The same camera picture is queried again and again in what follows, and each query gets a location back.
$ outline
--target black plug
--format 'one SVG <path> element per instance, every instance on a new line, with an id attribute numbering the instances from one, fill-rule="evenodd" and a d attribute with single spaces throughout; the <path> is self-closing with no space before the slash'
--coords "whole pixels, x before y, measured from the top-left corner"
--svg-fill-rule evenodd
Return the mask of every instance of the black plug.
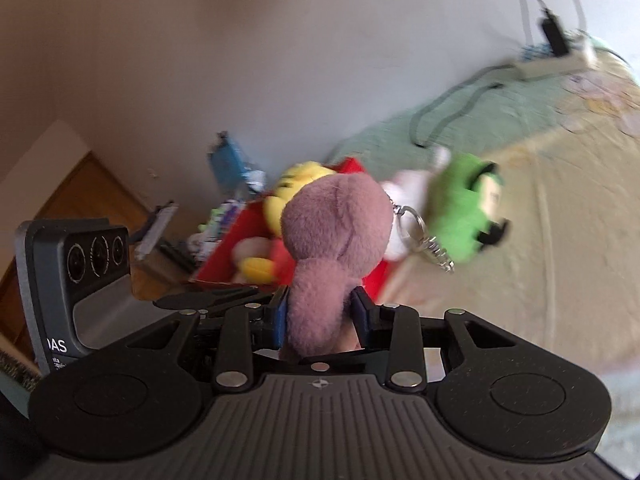
<path id="1" fill-rule="evenodd" d="M 549 9 L 545 8 L 546 18 L 540 20 L 540 27 L 548 39 L 551 52 L 556 57 L 569 54 L 569 44 L 564 36 L 564 31 L 558 21 L 558 17 Z"/>

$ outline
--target green plush toy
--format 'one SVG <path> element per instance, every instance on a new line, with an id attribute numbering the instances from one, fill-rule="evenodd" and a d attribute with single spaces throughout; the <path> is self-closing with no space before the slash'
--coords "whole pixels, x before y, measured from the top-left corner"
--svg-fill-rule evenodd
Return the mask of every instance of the green plush toy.
<path id="1" fill-rule="evenodd" d="M 469 261 L 504 237 L 509 222 L 496 218 L 502 190 L 497 170 L 492 162 L 461 153 L 430 184 L 429 234 L 455 263 Z"/>

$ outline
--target wooden floor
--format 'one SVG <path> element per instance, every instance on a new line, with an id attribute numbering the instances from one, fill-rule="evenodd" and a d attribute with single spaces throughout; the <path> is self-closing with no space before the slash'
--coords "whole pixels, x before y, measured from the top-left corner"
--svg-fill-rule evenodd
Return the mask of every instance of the wooden floor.
<path id="1" fill-rule="evenodd" d="M 38 218 L 108 218 L 129 232 L 145 222 L 147 211 L 91 154 L 83 159 L 44 206 Z M 169 286 L 132 266 L 133 293 L 142 300 L 155 300 Z M 22 311 L 15 263 L 0 283 L 0 333 L 28 358 L 33 350 Z"/>

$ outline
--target red box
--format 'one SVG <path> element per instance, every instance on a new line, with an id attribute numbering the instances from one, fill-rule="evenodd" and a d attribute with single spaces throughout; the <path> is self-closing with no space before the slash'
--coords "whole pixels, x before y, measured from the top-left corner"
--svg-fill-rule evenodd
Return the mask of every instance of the red box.
<path id="1" fill-rule="evenodd" d="M 365 172 L 362 165 L 353 157 L 345 158 L 340 164 L 334 167 L 334 170 L 338 173 Z M 213 283 L 230 282 L 237 270 L 231 258 L 234 246 L 240 240 L 254 236 L 272 237 L 271 231 L 264 221 L 262 200 L 250 202 L 246 205 L 238 215 L 234 224 L 229 228 L 224 239 L 211 253 L 204 265 L 196 272 L 194 281 L 205 288 L 210 287 Z M 274 244 L 274 254 L 277 254 L 277 258 L 279 259 L 276 265 L 279 268 L 279 272 L 277 272 L 277 282 L 279 285 L 289 285 L 293 278 L 296 263 L 289 253 L 287 253 L 281 240 L 279 244 Z M 369 276 L 366 276 L 362 280 L 362 285 L 372 300 L 375 301 L 380 293 L 380 289 L 388 277 L 389 270 L 389 263 L 383 260 Z"/>

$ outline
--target keychain chain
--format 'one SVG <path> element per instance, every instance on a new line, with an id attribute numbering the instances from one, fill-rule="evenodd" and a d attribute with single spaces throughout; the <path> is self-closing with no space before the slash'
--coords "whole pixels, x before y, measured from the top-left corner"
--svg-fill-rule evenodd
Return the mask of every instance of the keychain chain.
<path id="1" fill-rule="evenodd" d="M 394 215 L 398 217 L 398 230 L 404 244 L 414 250 L 416 253 L 427 253 L 434 261 L 434 263 L 436 263 L 437 266 L 439 266 L 445 272 L 453 272 L 454 264 L 452 259 L 449 258 L 447 250 L 438 243 L 435 236 L 429 236 L 427 225 L 425 224 L 422 217 L 418 214 L 418 212 L 414 208 L 407 205 L 396 205 L 393 200 L 391 200 L 391 203 L 394 207 Z M 402 227 L 401 219 L 404 213 L 409 213 L 415 218 L 415 221 L 418 222 L 418 225 L 422 230 L 422 236 L 419 240 L 413 238 L 411 234 L 407 232 L 404 227 Z M 417 242 L 417 245 L 409 242 L 409 240 L 411 240 L 412 242 Z"/>

